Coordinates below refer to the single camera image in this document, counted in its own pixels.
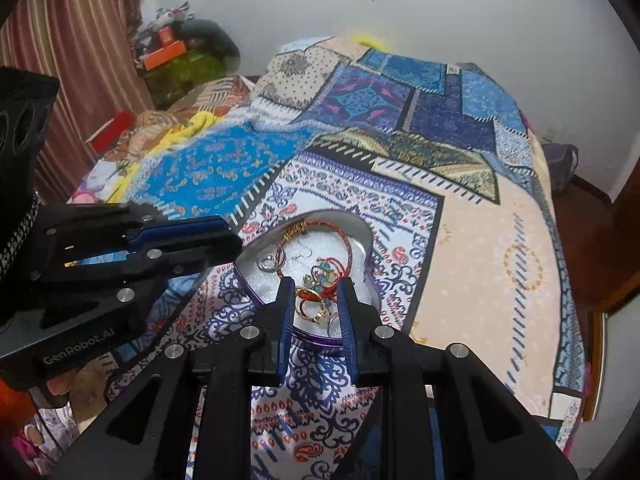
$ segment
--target white foam lining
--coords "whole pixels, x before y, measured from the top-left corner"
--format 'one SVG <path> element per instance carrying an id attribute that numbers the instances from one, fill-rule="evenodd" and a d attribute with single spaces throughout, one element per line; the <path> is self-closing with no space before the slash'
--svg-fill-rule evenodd
<path id="1" fill-rule="evenodd" d="M 351 250 L 353 251 L 353 263 L 351 266 L 350 278 L 353 280 L 353 286 L 356 291 L 358 300 L 362 303 L 371 303 L 371 293 L 369 287 L 364 281 L 366 250 L 353 237 L 349 237 Z M 257 267 L 257 260 L 262 259 L 267 254 L 275 254 L 277 245 L 270 246 L 259 251 L 257 257 L 248 260 L 240 271 L 246 279 L 248 285 L 254 290 L 257 296 L 264 302 L 270 303 L 276 298 L 276 292 L 280 285 L 278 275 L 264 272 Z M 311 230 L 306 235 L 299 235 L 285 245 L 287 260 L 282 267 L 285 276 L 291 276 L 296 285 L 303 285 L 302 278 L 305 274 L 309 274 L 311 267 L 318 264 L 317 258 L 327 258 L 332 256 L 340 260 L 343 266 L 347 265 L 347 249 L 339 235 L 332 232 Z M 296 298 L 296 308 L 299 308 L 300 299 Z M 311 303 L 306 301 L 304 304 L 305 314 L 309 317 L 315 316 L 320 311 L 319 303 Z M 331 315 L 337 315 L 337 305 L 329 302 L 329 311 Z M 313 335 L 324 337 L 340 338 L 340 320 L 335 319 L 331 322 L 331 332 L 327 333 L 327 327 L 330 317 L 325 316 L 318 323 L 312 323 L 302 319 L 298 313 L 294 314 L 293 324 Z"/>

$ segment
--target floor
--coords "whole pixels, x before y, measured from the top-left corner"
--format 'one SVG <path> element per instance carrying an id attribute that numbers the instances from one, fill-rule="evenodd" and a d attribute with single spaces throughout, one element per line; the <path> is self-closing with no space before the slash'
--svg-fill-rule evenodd
<path id="1" fill-rule="evenodd" d="M 612 208 L 590 192 L 570 184 L 553 196 L 569 279 L 574 293 L 587 358 L 591 355 L 590 311 L 606 300 L 625 276 L 637 270 L 634 251 L 620 239 Z"/>

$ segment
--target metal chain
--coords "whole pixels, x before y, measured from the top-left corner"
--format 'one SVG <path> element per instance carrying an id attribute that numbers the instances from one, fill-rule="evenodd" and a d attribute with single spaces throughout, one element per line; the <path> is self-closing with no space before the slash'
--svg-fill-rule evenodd
<path id="1" fill-rule="evenodd" d="M 33 223 L 36 221 L 36 216 L 38 215 L 38 206 L 40 205 L 40 200 L 38 198 L 38 193 L 33 193 L 33 200 L 31 202 L 31 209 L 24 216 L 22 221 L 18 224 L 18 227 L 12 233 L 9 241 L 4 246 L 4 249 L 0 253 L 0 281 L 4 278 L 4 275 L 8 272 L 9 267 L 14 262 L 14 258 L 20 251 L 22 244 L 27 238 L 27 235 L 31 231 L 33 227 Z"/>

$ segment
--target blue gripper pad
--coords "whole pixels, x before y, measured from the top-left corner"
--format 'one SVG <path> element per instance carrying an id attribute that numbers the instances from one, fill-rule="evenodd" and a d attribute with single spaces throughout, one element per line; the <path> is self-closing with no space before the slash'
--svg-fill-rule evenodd
<path id="1" fill-rule="evenodd" d="M 342 332 L 342 355 L 347 366 L 347 373 L 351 377 L 351 384 L 357 384 L 360 372 L 358 370 L 358 346 L 351 323 L 349 302 L 358 301 L 353 282 L 350 278 L 343 278 L 338 282 L 337 303 L 340 317 L 340 331 Z"/>
<path id="2" fill-rule="evenodd" d="M 293 331 L 293 315 L 296 304 L 295 282 L 285 276 L 280 282 L 276 302 L 286 301 L 287 307 L 282 316 L 282 326 L 280 328 L 280 340 L 278 342 L 278 376 L 280 384 L 284 382 L 287 369 L 289 368 L 289 354 L 291 352 L 291 335 Z"/>
<path id="3" fill-rule="evenodd" d="M 209 216 L 194 221 L 174 220 L 164 225 L 143 227 L 140 234 L 128 243 L 129 251 L 139 251 L 141 247 L 150 242 L 164 241 L 168 238 L 197 235 L 212 231 L 227 231 L 229 225 L 221 216 Z"/>

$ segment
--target patchwork quilt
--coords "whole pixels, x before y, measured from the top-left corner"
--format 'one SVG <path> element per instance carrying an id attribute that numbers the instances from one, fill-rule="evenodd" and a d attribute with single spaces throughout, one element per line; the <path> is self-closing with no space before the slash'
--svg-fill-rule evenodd
<path id="1" fill-rule="evenodd" d="M 584 348 L 548 171 L 513 98 L 474 65 L 343 38 L 286 45 L 249 105 L 146 158 L 127 198 L 175 219 L 221 214 L 245 242 L 304 212 L 356 213 L 374 234 L 383 322 L 468 345 L 565 448 Z M 175 280 L 148 333 L 113 353 L 108 396 L 165 345 L 215 344 L 253 314 L 231 265 Z M 347 478 L 349 461 L 354 478 L 378 478 L 376 394 L 351 385 L 342 358 L 294 348 L 284 386 L 252 393 L 252 477 Z"/>

